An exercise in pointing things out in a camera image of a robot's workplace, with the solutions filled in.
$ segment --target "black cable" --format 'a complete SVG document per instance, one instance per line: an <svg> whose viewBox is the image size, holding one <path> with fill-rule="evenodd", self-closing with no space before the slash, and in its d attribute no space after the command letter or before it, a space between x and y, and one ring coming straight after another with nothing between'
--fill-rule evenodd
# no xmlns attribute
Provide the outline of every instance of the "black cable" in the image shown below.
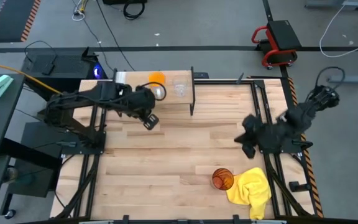
<svg viewBox="0 0 358 224"><path fill-rule="evenodd" d="M28 87L25 87L25 86L23 86L23 90L27 90L27 91L30 91L30 92L35 93L35 91L34 91L34 90L32 90L32 89L30 89L30 88L28 88Z"/></svg>
<svg viewBox="0 0 358 224"><path fill-rule="evenodd" d="M34 147L33 149L38 149L39 147L44 147L44 146L49 146L51 144L56 144L57 142L60 142L60 141L55 141L55 142L50 142L50 143L46 143L46 144L43 144L41 146L37 146L37 147Z"/></svg>
<svg viewBox="0 0 358 224"><path fill-rule="evenodd" d="M113 34L113 32L112 32L112 30L111 30L111 28L110 28L110 26L109 26L109 24L108 24L108 22L107 22L107 20L106 20L106 17L104 16L104 13L103 13L102 7L100 7L99 1L96 0L96 3L98 3L98 7L99 7L99 10L100 10L100 13L102 14L104 23L106 23L106 26L107 26L107 28L109 29L110 34L112 35L112 37L113 37L113 39L114 39L114 41L115 41L115 43L116 43L116 45L117 45L118 50L120 51L120 53L122 54L122 56L124 57L124 59L125 59L125 61L128 63L128 65L130 66L130 68L131 68L133 71L136 71L136 70L134 69L134 67L131 65L131 63L129 63L127 57L124 55L124 52L122 52L122 49L120 48L120 46L119 46L119 44L118 44L118 42L117 42L116 36Z"/></svg>
<svg viewBox="0 0 358 224"><path fill-rule="evenodd" d="M74 3L74 5L75 5L75 6L74 6L74 11L75 11L76 4L75 4L74 0L71 0L71 1L72 1L72 2ZM99 41L98 36L96 36L96 34L92 31L91 27L88 25L88 23L86 22L85 18L84 18L82 21L84 21L84 23L85 23L85 25L87 26L89 32L90 32L90 33L93 35L93 37L96 39L96 41L97 41L97 43L98 43L98 45L99 45L100 51L102 51L102 54L103 54L103 57L104 57L104 61L106 62L107 67L109 67L110 70L114 72L114 69L111 68L111 66L109 65L109 62L107 61L107 56L106 56L106 54L104 53L103 47L102 47L102 45L100 44L100 41Z"/></svg>
<svg viewBox="0 0 358 224"><path fill-rule="evenodd" d="M323 72L325 72L326 70L329 70L329 69L338 69L342 72L342 79L341 81L333 87L333 90L335 90L336 88L340 87L342 84L343 84L343 81L345 80L345 76L346 76L346 72L343 68L339 68L337 66L329 66L329 67L326 67L326 68L323 68L317 75L317 78L316 78L316 83L314 84L314 89L310 91L310 93L308 94L308 96L306 97L306 100L305 102L308 101L308 98L314 93L314 91L317 89L318 87L318 80L320 79L320 76L321 74L323 74ZM305 116L305 114L307 114L307 112L309 112L310 109L312 109L313 105L309 106L303 113L302 113L302 116L301 116L301 120L303 120L303 117Z"/></svg>
<svg viewBox="0 0 358 224"><path fill-rule="evenodd" d="M72 98L85 98L85 99L87 99L87 100L90 100L90 101L93 101L93 102L96 102L96 103L109 103L109 105L110 106L113 106L113 107L115 107L115 108L117 108L117 109L120 109L120 110L128 110L128 107L126 107L126 106L124 106L124 105L121 105L121 104L114 104L114 105L112 105L114 102L116 102L116 101L121 101L121 100L123 100L123 99L125 99L125 98L128 98L129 96L131 96L133 93L130 93L130 94L128 94L128 95L125 95L125 96L122 96L122 97L120 97L120 98L118 98L118 99L115 99L115 100L111 100L111 101L103 101L103 100L98 100L98 101L96 101L96 100L94 100L94 99L92 99L92 98L90 98L90 97L88 97L88 96L84 96L84 95L74 95L74 96L69 96L69 97L65 97L65 98L56 98L56 99L54 99L54 100L52 100L52 101L49 101L48 103L47 103L47 107L46 107L46 109L45 109L45 114L48 114L49 113L49 109L50 109L50 105L52 104L52 103L54 103L54 102L56 102L56 101L58 101L58 100L69 100L69 99L72 99Z"/></svg>
<svg viewBox="0 0 358 224"><path fill-rule="evenodd" d="M128 13L127 12L128 6L130 4L134 4L134 3L136 3L136 2L134 2L134 0L128 0L128 2L126 2L124 5L124 9L123 9L124 17L125 17L125 19L127 19L129 21L137 19L139 16L141 16L143 14L144 9L145 9L144 2L142 2L142 9L140 10L140 12L138 14L132 15L132 14Z"/></svg>
<svg viewBox="0 0 358 224"><path fill-rule="evenodd" d="M54 61L55 61L56 58L57 58L56 50L55 50L51 45L49 45L48 43L46 43L46 42L43 41L43 40L37 40L37 41L34 41L33 43L27 45L27 46L24 48L25 57L26 57L27 59L29 59L29 61L30 61L31 63L33 63L33 60L31 60L31 59L29 58L29 56L27 56L27 48L30 47L31 45L33 45L33 44L35 44L35 43L39 43L39 42L46 44L48 47L50 47L50 48L53 50L53 52L55 53L55 56L54 56L54 58L52 59L51 63L54 63Z"/></svg>
<svg viewBox="0 0 358 224"><path fill-rule="evenodd" d="M69 161L72 157L74 157L74 155L69 156L69 157L62 163L62 165L60 166L60 168L62 168L63 165L64 165L67 161ZM58 202L60 203L60 205L63 207L63 209L66 208L66 205L63 204L63 202L60 200L59 196L57 195L56 190L54 191L54 193L55 193L56 199L58 200Z"/></svg>
<svg viewBox="0 0 358 224"><path fill-rule="evenodd" d="M301 164L301 166L303 166L301 159L300 159L297 155L292 154L291 156L292 156L292 158L294 158L299 164Z"/></svg>
<svg viewBox="0 0 358 224"><path fill-rule="evenodd" d="M330 67L326 67L324 69L322 69L319 73L318 73L318 76L317 76L317 79L316 79L316 86L317 86L317 83L318 83L318 80L320 78L320 75L325 72L326 70L329 70L329 69L338 69L342 72L342 79L341 81L335 86L333 87L333 89L335 90L336 88L338 88L339 86L341 86L343 84L343 81L345 80L345 76L346 76L346 72L345 70L343 70L343 68L339 68L337 66L330 66Z"/></svg>
<svg viewBox="0 0 358 224"><path fill-rule="evenodd" d="M86 175L83 184L78 187L78 190L75 192L73 198L71 198L70 203L66 205L66 208L64 208L63 211L60 212L57 216L55 216L55 218L65 218L66 216L68 216L67 214L70 214L70 212L74 209L75 204L82 196L82 193L85 191L85 188L87 188L88 184L91 182L91 179L96 178L94 175L97 169L98 166L96 165L95 158L94 158L91 169L88 171L88 174Z"/></svg>
<svg viewBox="0 0 358 224"><path fill-rule="evenodd" d="M36 118L35 116L32 116L32 115L30 115L30 114L28 114L28 113L26 113L26 112L24 112L24 111L22 111L22 110L19 110L19 109L16 109L16 108L15 108L15 110L17 110L17 111L19 111L19 112L21 112L21 113L23 113L23 114L25 114L25 115L27 115L27 116L30 116L30 117L36 119L37 121L41 121L41 119L38 119L38 118Z"/></svg>
<svg viewBox="0 0 358 224"><path fill-rule="evenodd" d="M161 83L158 83L158 82L148 82L148 83L146 83L146 84L140 85L140 87L145 87L145 86L150 85L150 84L157 84L157 85L159 85L160 87L162 87L162 88L164 89L164 97L163 97L162 99L155 99L155 100L157 100L157 101L162 101L162 100L165 99L165 97L167 97L167 89L166 89L165 86L164 86L163 84L161 84Z"/></svg>
<svg viewBox="0 0 358 224"><path fill-rule="evenodd" d="M68 158L62 163L61 167L62 167L69 159L71 159L73 156L74 156L74 155L71 155L70 157L68 157ZM25 177L25 176L27 176L27 175L37 174L37 173L42 172L42 171L45 171L45 170L50 170L50 169L45 168L45 169L37 170L37 171L34 171L34 172L29 172L29 173L27 173L27 174L18 175L16 178L13 178L13 179L11 179L11 180L7 180L7 181L3 182L2 184L6 183L6 182L10 182L10 181L12 181L12 180L16 180L16 179L21 178L21 177Z"/></svg>

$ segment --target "black metal frame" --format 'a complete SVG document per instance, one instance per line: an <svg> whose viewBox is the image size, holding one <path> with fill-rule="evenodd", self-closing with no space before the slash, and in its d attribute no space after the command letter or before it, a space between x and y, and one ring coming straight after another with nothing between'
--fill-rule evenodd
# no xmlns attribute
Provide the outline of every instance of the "black metal frame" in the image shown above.
<svg viewBox="0 0 358 224"><path fill-rule="evenodd" d="M294 108L294 104L293 104L293 99L292 99L292 94L291 94L291 88L290 88L290 84L289 84L289 81L288 81L288 78L280 78L280 77L274 77L274 78L277 78L277 79L280 79L281 80L281 84L282 84L282 87L283 87L283 91L284 91L284 97L285 97L285 101L287 102L287 108L290 109L290 108ZM308 170L306 168L306 157L305 155L303 154L303 152L301 153L300 155L300 159L299 158L294 158L296 159L302 166L303 168L303 172L305 173L305 178L306 178L306 184L309 184L310 185L310 177L309 177L309 173L308 173ZM316 202L315 202L315 199L313 197L313 192L312 190L309 190L309 195L310 195L310 199L311 199L311 204L313 206L313 210L314 210L314 213L317 214L317 209L316 209Z"/></svg>
<svg viewBox="0 0 358 224"><path fill-rule="evenodd" d="M9 211L9 206L12 201L13 194L7 193L4 197L4 200L2 201L2 206L0 209L0 215L6 215Z"/></svg>
<svg viewBox="0 0 358 224"><path fill-rule="evenodd" d="M104 81L98 81L98 85L102 85L103 82ZM103 154L104 144L106 142L106 132L104 131L105 121L99 124L99 127L103 127L103 128L99 128L98 130L96 130L97 126L95 126L95 122L96 122L97 112L98 112L98 107L96 105L93 105L89 126L84 126L79 121L77 121L72 117L71 110L62 111L62 117L59 120L59 125L62 125L65 129L68 129L70 130L70 132L75 133L75 134L69 133L66 141L76 143L74 147L63 146L62 154L68 154L68 155ZM83 144L84 139L89 139L91 142L96 142L96 144L92 145L91 147L87 146Z"/></svg>
<svg viewBox="0 0 358 224"><path fill-rule="evenodd" d="M194 84L195 85L250 85L251 87L251 92L252 92L252 98L254 99L254 108L255 108L255 113L256 116L260 119L262 119L261 117L261 112L260 112L260 106L259 106L259 101L258 101L258 96L257 96L257 89L260 89L260 93L262 95L262 101L264 104L264 110L266 113L266 118L267 121L269 123L272 123L272 117L270 114L270 107L269 107L269 103L267 101L267 93L266 93L266 89L264 86L264 81L263 80L194 80ZM104 110L102 112L102 117L101 117L101 124L104 124L106 120L106 110ZM78 187L78 192L82 192L85 190L85 188L87 188L88 184L90 184L90 188L89 188L89 194L88 194L88 201L86 204L86 213L84 217L79 217L79 210L80 210L80 200L76 199L75 200L75 205L76 207L74 208L73 205L71 205L71 209L75 209L75 212L73 214L73 218L68 218L68 214L70 212L65 212L65 213L61 213L57 216L57 218L53 218L50 220L46 220L46 221L41 221L41 222L32 222L32 224L52 224L52 223L56 223L56 224L74 224L74 223L79 223L79 222L85 222L85 221L91 221L90 217L91 217L91 212L92 212L92 205L93 205L93 197L94 197L94 189L96 186L96 176L97 176L97 169L93 171L93 173L88 174L86 176L86 168L88 166L88 160L89 160L89 156L88 155L84 155L84 163L82 165L82 170L81 170L81 176L80 176L80 182L82 182L83 184L80 184ZM279 155L277 155L277 158L275 158L276 161L279 161L278 164L281 164L280 161L280 157ZM267 170L269 170L269 167L271 167L271 169L273 169L271 161L270 161L270 155L265 155L264 154L264 162L265 162L265 166L267 168ZM93 161L93 167L98 167L99 164L99 155L95 155L94 157L94 161ZM268 178L268 182L270 184L270 188L272 191L272 207L273 207L273 212L274 212L274 216L276 220L288 220L291 221L291 223L358 223L358 220L337 220L337 219L326 219L326 218L317 218L317 217L312 217L312 216L307 216L307 217L293 217L291 215L281 215L280 214L280 210L278 208L278 201L277 201L277 192L275 190L275 183L276 182L281 182L278 184L278 186L282 189L282 188L286 188L284 181L283 181L283 171L282 171L282 166L277 166L276 170L278 171L278 173L281 174L276 174L274 173L272 175L271 172L267 172L267 178ZM290 200L294 200L294 198L292 197L291 193L290 195L283 195L283 199L286 200L287 198L289 198ZM232 220L129 220L129 216L128 215L124 215L122 220L114 220L114 223L118 223L118 224L127 224L127 223L138 223L138 224L151 224L151 223L157 223L157 224L185 224L185 223L189 223L189 224L196 224L196 223L234 223L234 224L242 224L242 223L252 223L252 220L241 220L239 218L238 215L233 215L233 219Z"/></svg>
<svg viewBox="0 0 358 224"><path fill-rule="evenodd" d="M192 87L192 92L193 92L193 102L192 102L192 104L190 104L190 115L193 115L194 107L196 104L196 90L195 90L195 79L194 79L193 66L191 66L190 70L191 70L191 87Z"/></svg>
<svg viewBox="0 0 358 224"><path fill-rule="evenodd" d="M21 159L23 161L54 171L58 171L60 165L62 164L62 160L60 158L50 156L46 153L37 151L8 138L4 138L2 140L0 154L8 155L16 159Z"/></svg>

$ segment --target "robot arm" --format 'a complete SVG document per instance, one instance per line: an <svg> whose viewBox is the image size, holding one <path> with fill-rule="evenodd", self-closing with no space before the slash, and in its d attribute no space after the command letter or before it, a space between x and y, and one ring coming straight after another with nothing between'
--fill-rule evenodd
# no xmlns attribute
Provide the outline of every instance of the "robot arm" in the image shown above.
<svg viewBox="0 0 358 224"><path fill-rule="evenodd" d="M106 110L114 110L119 116L124 113L141 120L144 126L151 130L159 120L156 115L152 114L155 96L149 88L145 87L146 85L148 83L137 86L135 91L132 91L130 85L114 81L100 81L88 91L53 95L47 103L44 121L49 125L77 134L91 147L99 142L100 133L94 130L95 127L85 127L73 119L70 113L72 109L98 106Z"/></svg>
<svg viewBox="0 0 358 224"><path fill-rule="evenodd" d="M255 156L256 145L266 154L280 153L285 140L293 139L310 128L317 111L334 107L338 103L339 95L335 89L318 86L304 103L284 112L275 124L264 124L254 115L248 115L242 123L246 132L234 141L242 144L242 150L248 158Z"/></svg>

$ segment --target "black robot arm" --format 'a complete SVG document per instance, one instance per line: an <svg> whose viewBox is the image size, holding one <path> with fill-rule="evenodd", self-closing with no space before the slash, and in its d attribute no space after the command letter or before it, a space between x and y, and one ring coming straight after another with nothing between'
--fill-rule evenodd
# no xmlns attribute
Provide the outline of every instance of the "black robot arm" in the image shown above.
<svg viewBox="0 0 358 224"><path fill-rule="evenodd" d="M282 146L289 144L303 144L307 148L313 145L311 142L294 140L301 133L304 133L311 126L311 121L316 117L317 111L332 108L339 104L339 95L334 88L328 86L318 86L318 79L320 75L328 69L336 68L342 72L342 80L345 78L345 72L338 67L328 67L320 71L314 89L310 92L306 101L300 103L294 108L290 108L277 118L275 124L262 123L260 117L248 115L242 122L246 132L234 139L235 142L242 144L242 150L248 158L254 158L255 149L258 146L260 152L268 156L265 160L266 171L269 176L273 178L275 183L282 191L285 198L289 201L299 216L309 216L301 205L295 200L291 192L287 189L272 166L269 159L269 154L279 154L285 152Z"/></svg>
<svg viewBox="0 0 358 224"><path fill-rule="evenodd" d="M53 95L47 103L44 121L77 134L89 147L99 143L100 133L94 131L95 127L83 126L73 119L70 113L72 109L98 106L114 110L119 116L124 113L141 120L144 126L151 130L158 123L158 118L152 114L156 99L152 91L145 87L147 84L137 86L135 91L132 91L130 85L111 80L99 81L95 87L87 91Z"/></svg>

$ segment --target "wooden table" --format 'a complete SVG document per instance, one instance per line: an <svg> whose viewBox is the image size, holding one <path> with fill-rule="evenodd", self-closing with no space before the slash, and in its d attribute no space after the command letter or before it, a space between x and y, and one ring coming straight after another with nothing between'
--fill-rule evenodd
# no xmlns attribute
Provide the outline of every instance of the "wooden table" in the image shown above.
<svg viewBox="0 0 358 224"><path fill-rule="evenodd" d="M83 80L80 90L89 88L90 83L94 85L93 81ZM266 79L264 83L274 120L287 109L290 90L285 94L281 79ZM193 116L188 105L157 105L154 113L160 122L151 131L136 119L119 118L114 111L108 113L106 149L99 163L92 220L121 220L123 215L129 215L131 220L232 219L233 214L249 218L250 207L228 202L225 192L210 186L210 178L221 167L234 174L253 167L265 169L259 152L254 159L248 159L233 141L244 132L242 120L255 114L250 87L196 85L195 93ZM262 109L260 92L258 95ZM75 110L74 118L88 124L90 114L91 108L81 108ZM305 183L302 166L288 154L280 157L286 184ZM63 203L68 203L77 189L82 160L82 156L75 156L60 173L57 194ZM277 186L276 191L284 214ZM305 210L314 213L312 202L318 196L312 199L309 192L293 195ZM51 217L61 210L55 200ZM271 202L265 218L273 218Z"/></svg>
<svg viewBox="0 0 358 224"><path fill-rule="evenodd" d="M116 82L129 84L132 89L137 85L149 82L151 72L117 72ZM157 101L156 104L190 104L193 102L193 80L191 70L184 71L159 71L165 75L164 86L167 89L167 97L163 101ZM184 96L178 96L175 93L174 83L180 82L186 85Z"/></svg>

